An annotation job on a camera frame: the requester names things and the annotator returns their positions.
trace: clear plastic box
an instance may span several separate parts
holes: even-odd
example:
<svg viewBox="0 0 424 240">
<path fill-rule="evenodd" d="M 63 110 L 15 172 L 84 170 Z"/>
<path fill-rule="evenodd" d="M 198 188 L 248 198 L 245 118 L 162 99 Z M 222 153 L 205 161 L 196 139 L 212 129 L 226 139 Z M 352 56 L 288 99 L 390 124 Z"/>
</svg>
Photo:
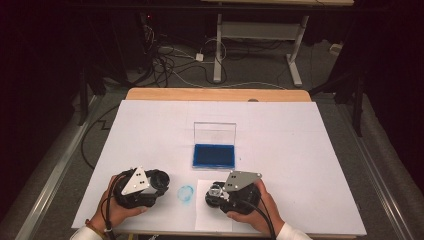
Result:
<svg viewBox="0 0 424 240">
<path fill-rule="evenodd" d="M 194 168 L 235 168 L 236 123 L 194 123 Z"/>
</svg>

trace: white tabletop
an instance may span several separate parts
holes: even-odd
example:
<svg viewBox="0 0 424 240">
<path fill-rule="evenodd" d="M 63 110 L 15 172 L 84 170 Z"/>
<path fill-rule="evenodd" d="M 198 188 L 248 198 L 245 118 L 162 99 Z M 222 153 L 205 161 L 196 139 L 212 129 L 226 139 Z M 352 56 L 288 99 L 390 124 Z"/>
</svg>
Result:
<svg viewBox="0 0 424 240">
<path fill-rule="evenodd" d="M 314 235 L 366 234 L 313 102 L 123 101 L 72 227 L 93 215 L 112 175 L 142 165 L 167 172 L 170 188 L 117 232 L 259 235 L 203 201 L 208 184 L 228 171 L 192 168 L 194 122 L 237 124 L 236 170 L 262 173 L 290 225 Z M 189 201 L 178 198 L 183 188 L 193 189 Z"/>
</svg>

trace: silver metal plate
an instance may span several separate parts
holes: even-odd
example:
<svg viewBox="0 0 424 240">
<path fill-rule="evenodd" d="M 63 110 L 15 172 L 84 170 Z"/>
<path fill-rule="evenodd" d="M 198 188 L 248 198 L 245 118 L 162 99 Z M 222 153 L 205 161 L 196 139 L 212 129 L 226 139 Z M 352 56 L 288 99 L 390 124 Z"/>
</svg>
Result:
<svg viewBox="0 0 424 240">
<path fill-rule="evenodd" d="M 260 178 L 262 178 L 260 173 L 231 171 L 222 190 L 224 192 L 238 191 Z"/>
<path fill-rule="evenodd" d="M 147 180 L 146 173 L 142 166 L 138 167 L 133 173 L 132 177 L 128 181 L 124 189 L 122 189 L 122 195 L 128 195 L 138 191 L 147 189 L 150 186 L 149 181 Z"/>
</svg>

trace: wooden table edge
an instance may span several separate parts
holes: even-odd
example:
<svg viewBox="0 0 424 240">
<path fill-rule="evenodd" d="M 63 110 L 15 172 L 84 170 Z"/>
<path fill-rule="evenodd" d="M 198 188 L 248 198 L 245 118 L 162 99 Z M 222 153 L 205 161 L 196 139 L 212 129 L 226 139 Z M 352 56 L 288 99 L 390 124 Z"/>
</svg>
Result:
<svg viewBox="0 0 424 240">
<path fill-rule="evenodd" d="M 305 90 L 132 88 L 126 100 L 311 102 Z"/>
</svg>

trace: human hand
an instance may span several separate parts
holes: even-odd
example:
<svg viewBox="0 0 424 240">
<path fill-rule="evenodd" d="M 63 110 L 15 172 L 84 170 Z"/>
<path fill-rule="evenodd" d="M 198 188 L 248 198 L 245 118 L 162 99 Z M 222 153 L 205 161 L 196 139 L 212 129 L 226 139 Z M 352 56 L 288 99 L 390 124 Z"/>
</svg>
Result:
<svg viewBox="0 0 424 240">
<path fill-rule="evenodd" d="M 103 215 L 106 215 L 105 200 L 108 197 L 109 191 L 113 191 L 113 189 L 111 189 L 111 185 L 115 178 L 116 176 L 112 176 L 107 190 L 103 193 L 102 198 L 100 199 L 99 205 L 97 207 L 97 211 L 90 220 L 91 225 L 97 230 L 99 230 L 100 232 L 103 232 L 106 229 L 106 223 L 105 223 L 105 220 L 103 219 L 102 212 L 103 212 Z M 110 216 L 110 222 L 112 224 L 112 227 L 118 226 L 128 217 L 137 216 L 139 214 L 146 212 L 147 210 L 148 210 L 147 207 L 126 209 L 120 206 L 116 202 L 115 198 L 112 197 L 110 199 L 110 208 L 109 208 L 109 211 L 110 211 L 109 216 Z"/>
<path fill-rule="evenodd" d="M 268 209 L 271 222 L 274 226 L 275 235 L 277 236 L 284 225 L 284 221 L 280 217 L 280 214 L 278 212 L 277 204 L 275 203 L 271 194 L 269 194 L 266 191 L 265 184 L 261 179 L 256 181 L 255 185 L 258 187 L 259 192 L 261 193 L 262 201 L 263 201 L 263 203 L 262 201 L 259 202 L 258 207 L 260 210 L 262 210 L 262 212 L 266 214 L 266 210 L 264 207 L 264 204 L 265 204 L 266 208 Z M 266 234 L 267 236 L 271 235 L 268 224 L 266 223 L 262 215 L 260 215 L 257 211 L 253 211 L 248 215 L 240 214 L 234 211 L 229 211 L 227 212 L 227 217 L 232 218 L 234 221 L 237 221 L 237 222 L 248 223 L 254 229 L 258 230 L 261 233 Z"/>
</svg>

